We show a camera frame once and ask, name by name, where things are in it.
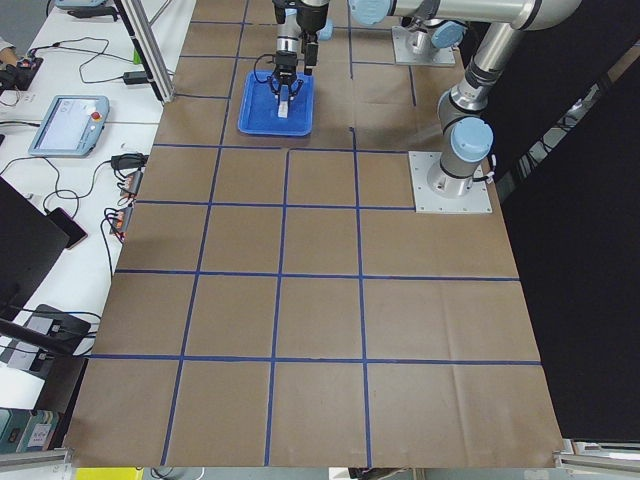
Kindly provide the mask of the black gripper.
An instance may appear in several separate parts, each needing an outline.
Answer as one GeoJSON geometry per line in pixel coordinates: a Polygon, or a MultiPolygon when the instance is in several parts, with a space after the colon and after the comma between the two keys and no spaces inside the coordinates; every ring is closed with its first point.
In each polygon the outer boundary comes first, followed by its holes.
{"type": "Polygon", "coordinates": [[[297,76],[298,56],[295,52],[277,51],[274,57],[273,75],[268,77],[268,85],[274,95],[280,94],[279,80],[289,80],[289,97],[295,98],[303,86],[303,79],[297,76]]]}

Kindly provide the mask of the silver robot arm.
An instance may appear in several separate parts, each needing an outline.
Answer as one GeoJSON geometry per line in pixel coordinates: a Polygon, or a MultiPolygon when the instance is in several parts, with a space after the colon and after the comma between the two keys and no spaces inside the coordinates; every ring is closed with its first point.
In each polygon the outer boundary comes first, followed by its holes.
{"type": "Polygon", "coordinates": [[[297,67],[302,58],[303,74],[310,76],[317,65],[319,35],[328,18],[328,1],[273,0],[278,25],[274,70],[268,83],[279,103],[293,100],[304,81],[297,67]]]}
{"type": "Polygon", "coordinates": [[[490,28],[466,67],[464,77],[443,93],[437,114],[445,146],[427,180],[444,198],[466,195],[474,172],[493,145],[493,131],[480,119],[491,88],[503,73],[524,33],[554,27],[578,8],[578,1],[351,1],[351,14],[363,25],[387,16],[488,22],[490,28]]]}

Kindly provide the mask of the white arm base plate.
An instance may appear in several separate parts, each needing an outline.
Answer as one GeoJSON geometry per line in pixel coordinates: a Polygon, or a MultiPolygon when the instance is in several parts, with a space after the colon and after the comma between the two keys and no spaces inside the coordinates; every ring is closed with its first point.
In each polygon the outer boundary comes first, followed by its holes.
{"type": "Polygon", "coordinates": [[[410,32],[404,27],[394,26],[391,35],[397,65],[445,68],[455,66],[453,49],[436,48],[427,32],[410,32]]]}
{"type": "Polygon", "coordinates": [[[441,169],[440,152],[408,153],[415,211],[422,214],[490,214],[488,187],[474,177],[456,179],[441,169]]]}

